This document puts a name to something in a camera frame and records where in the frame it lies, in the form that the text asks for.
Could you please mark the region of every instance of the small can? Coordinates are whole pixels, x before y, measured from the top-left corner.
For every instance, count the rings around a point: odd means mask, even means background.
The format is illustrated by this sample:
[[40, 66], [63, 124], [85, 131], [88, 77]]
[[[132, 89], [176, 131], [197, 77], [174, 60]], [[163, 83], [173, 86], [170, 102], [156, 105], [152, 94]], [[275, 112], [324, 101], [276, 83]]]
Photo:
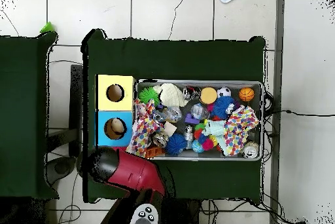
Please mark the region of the small can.
[[202, 90], [197, 86], [186, 86], [183, 88], [183, 96], [186, 100], [198, 100]]
[[256, 142], [248, 142], [242, 149], [242, 155], [246, 159], [254, 159], [258, 156], [259, 145]]

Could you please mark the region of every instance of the green spiky ball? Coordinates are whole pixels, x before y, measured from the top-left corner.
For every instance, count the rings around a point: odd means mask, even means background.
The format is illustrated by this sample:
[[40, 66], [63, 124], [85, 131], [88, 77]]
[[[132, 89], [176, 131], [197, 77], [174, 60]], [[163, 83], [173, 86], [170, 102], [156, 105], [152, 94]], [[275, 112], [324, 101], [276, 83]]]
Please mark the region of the green spiky ball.
[[149, 102], [150, 99], [154, 99], [154, 106], [156, 107], [159, 102], [160, 99], [158, 97], [157, 92], [152, 88], [152, 87], [148, 87], [148, 88], [144, 88], [140, 93], [139, 93], [139, 99], [141, 102], [143, 103], [147, 103]]

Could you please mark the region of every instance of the purple toy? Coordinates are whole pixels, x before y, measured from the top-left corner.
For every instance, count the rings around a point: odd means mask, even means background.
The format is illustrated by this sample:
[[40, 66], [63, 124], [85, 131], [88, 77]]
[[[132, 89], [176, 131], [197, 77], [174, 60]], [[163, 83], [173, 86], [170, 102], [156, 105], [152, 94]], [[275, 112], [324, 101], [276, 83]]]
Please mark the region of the purple toy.
[[186, 114], [186, 118], [185, 118], [185, 123], [197, 125], [197, 124], [200, 123], [200, 120], [194, 119], [193, 116], [192, 116], [192, 114], [187, 113]]

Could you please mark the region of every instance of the green cloth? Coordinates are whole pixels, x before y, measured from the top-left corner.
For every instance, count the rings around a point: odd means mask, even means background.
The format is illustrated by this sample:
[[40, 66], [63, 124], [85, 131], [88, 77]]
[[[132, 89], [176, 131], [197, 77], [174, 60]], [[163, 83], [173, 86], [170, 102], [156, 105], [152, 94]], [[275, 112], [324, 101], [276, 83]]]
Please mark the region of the green cloth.
[[[88, 59], [89, 147], [94, 145], [94, 77], [131, 75], [135, 79], [193, 79], [260, 81], [263, 78], [265, 41], [145, 41], [105, 39], [92, 30], [83, 41]], [[164, 179], [171, 171], [178, 198], [251, 198], [260, 200], [260, 160], [174, 161], [156, 164]], [[88, 182], [88, 198], [118, 198], [119, 189]]]
[[56, 38], [0, 37], [0, 196], [58, 197], [44, 180], [46, 59]]

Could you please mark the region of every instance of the blue box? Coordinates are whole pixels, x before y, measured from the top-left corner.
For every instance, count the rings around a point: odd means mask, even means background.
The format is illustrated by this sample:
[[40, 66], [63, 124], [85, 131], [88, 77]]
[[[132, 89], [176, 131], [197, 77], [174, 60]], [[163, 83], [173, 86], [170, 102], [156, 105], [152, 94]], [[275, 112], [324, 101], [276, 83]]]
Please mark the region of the blue box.
[[[112, 140], [105, 133], [105, 124], [109, 119], [118, 118], [126, 125], [126, 131], [121, 138]], [[128, 146], [132, 138], [133, 113], [132, 111], [98, 111], [97, 112], [98, 128], [97, 144], [99, 146]]]

